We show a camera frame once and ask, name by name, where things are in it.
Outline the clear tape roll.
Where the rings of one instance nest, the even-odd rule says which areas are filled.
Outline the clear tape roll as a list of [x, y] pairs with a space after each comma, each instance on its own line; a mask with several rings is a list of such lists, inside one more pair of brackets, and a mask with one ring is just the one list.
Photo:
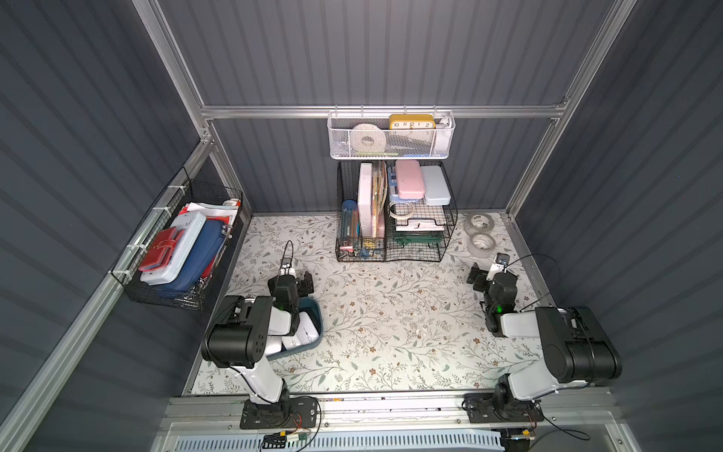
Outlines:
[[476, 258], [485, 259], [490, 257], [496, 246], [496, 240], [488, 234], [477, 233], [468, 236], [467, 250]]
[[467, 235], [489, 234], [494, 229], [495, 222], [491, 215], [484, 212], [469, 213], [465, 217], [463, 229]]

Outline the aluminium rail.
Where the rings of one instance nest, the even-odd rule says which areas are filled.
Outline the aluminium rail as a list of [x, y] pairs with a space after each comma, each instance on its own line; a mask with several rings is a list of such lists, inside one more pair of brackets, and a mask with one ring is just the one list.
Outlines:
[[[544, 397], [529, 414], [472, 415], [472, 390], [324, 393], [303, 397], [320, 411], [295, 429], [285, 451], [639, 451], [606, 388]], [[242, 395], [177, 397], [162, 418], [154, 451], [260, 451], [275, 429], [241, 427]]]

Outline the red wallet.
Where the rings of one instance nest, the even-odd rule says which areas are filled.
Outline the red wallet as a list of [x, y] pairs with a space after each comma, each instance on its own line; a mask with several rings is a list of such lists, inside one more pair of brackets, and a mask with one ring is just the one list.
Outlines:
[[141, 261], [139, 271], [149, 272], [167, 267], [183, 233], [178, 227], [171, 227], [159, 232]]

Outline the white mesh hanging basket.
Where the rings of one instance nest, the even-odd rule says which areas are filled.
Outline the white mesh hanging basket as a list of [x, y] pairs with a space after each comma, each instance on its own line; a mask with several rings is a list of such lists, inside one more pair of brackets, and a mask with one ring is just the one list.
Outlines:
[[[433, 130], [390, 130], [389, 118], [394, 114], [431, 114], [436, 122]], [[349, 142], [350, 130], [358, 124], [374, 124], [386, 133], [384, 154], [356, 154]], [[456, 119], [450, 111], [392, 111], [336, 109], [327, 116], [329, 154], [337, 160], [363, 159], [422, 159], [448, 158], [456, 131]]]

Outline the teal plastic storage box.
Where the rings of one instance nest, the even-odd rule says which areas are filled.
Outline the teal plastic storage box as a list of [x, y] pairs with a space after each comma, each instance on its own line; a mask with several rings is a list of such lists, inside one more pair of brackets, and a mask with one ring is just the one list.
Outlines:
[[299, 329], [295, 335], [279, 337], [269, 335], [265, 350], [269, 361], [307, 352], [321, 344], [324, 333], [323, 318], [320, 305], [314, 298], [300, 299], [299, 318]]

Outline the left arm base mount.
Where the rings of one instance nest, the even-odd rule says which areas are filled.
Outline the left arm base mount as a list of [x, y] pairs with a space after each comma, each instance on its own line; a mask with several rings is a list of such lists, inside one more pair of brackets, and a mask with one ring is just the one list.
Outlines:
[[314, 397], [293, 397], [275, 404], [256, 404], [247, 400], [239, 422], [239, 429], [312, 429], [321, 414]]

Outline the white tape roll in basket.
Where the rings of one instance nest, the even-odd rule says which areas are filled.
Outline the white tape roll in basket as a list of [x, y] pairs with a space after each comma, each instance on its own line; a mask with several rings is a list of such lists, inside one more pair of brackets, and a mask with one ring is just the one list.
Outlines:
[[356, 154], [384, 154], [386, 133], [374, 124], [358, 124], [349, 132], [351, 149]]

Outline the white box upright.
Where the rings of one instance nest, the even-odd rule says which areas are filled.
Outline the white box upright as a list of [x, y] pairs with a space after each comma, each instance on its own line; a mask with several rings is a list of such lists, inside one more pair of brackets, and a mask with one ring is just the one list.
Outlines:
[[358, 211], [362, 237], [373, 235], [373, 164], [361, 163], [358, 186]]

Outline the pink pencil case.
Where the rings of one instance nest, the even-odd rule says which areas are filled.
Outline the pink pencil case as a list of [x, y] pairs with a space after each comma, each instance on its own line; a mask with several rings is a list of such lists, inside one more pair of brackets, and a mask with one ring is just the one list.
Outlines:
[[417, 160], [397, 160], [397, 193], [402, 200], [421, 200], [425, 196], [425, 183], [421, 166]]

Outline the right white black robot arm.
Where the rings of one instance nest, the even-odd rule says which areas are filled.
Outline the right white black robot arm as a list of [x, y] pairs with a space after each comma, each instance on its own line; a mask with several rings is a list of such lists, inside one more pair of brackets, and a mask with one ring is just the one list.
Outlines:
[[621, 356], [589, 308], [517, 311], [517, 282], [518, 277], [500, 265], [484, 270], [474, 264], [467, 277], [483, 296], [480, 305], [493, 336], [538, 339], [542, 349], [542, 358], [533, 365], [504, 374], [489, 402], [498, 407], [532, 403], [560, 390], [582, 389], [621, 376]]

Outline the clear tape roll front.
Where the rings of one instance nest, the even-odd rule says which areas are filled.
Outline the clear tape roll front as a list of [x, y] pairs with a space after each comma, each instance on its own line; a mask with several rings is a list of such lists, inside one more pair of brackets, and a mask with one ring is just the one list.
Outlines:
[[496, 240], [488, 234], [477, 233], [468, 236], [467, 250], [476, 258], [485, 259], [490, 257], [496, 246]]

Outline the light grey pencil case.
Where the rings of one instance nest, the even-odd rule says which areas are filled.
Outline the light grey pencil case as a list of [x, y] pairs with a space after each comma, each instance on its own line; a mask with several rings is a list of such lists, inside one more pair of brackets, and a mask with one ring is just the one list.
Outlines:
[[424, 202], [430, 206], [446, 206], [451, 203], [451, 193], [441, 166], [421, 167], [425, 185]]

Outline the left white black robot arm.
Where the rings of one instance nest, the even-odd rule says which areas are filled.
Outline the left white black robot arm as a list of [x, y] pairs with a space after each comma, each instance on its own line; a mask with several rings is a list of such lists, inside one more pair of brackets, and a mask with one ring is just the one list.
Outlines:
[[282, 403], [286, 384], [272, 369], [269, 355], [299, 352], [318, 342], [322, 329], [309, 310], [301, 308], [299, 280], [288, 270], [271, 279], [268, 296], [231, 296], [208, 327], [201, 357], [229, 369], [244, 383], [257, 405]]

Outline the white computer mouse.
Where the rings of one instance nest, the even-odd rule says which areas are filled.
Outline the white computer mouse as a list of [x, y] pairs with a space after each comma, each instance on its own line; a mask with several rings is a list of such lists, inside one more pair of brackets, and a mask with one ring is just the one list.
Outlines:
[[298, 348], [315, 348], [320, 339], [320, 334], [312, 318], [306, 312], [299, 314], [299, 326], [294, 335], [282, 337], [284, 351], [297, 350]]

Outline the small circuit board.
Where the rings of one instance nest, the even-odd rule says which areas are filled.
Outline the small circuit board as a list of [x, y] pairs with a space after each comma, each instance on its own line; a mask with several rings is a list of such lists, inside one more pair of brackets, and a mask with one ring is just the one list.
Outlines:
[[278, 433], [271, 433], [263, 437], [259, 450], [267, 451], [294, 447], [304, 448], [309, 439], [310, 434], [308, 432], [291, 433], [290, 431], [281, 431]]

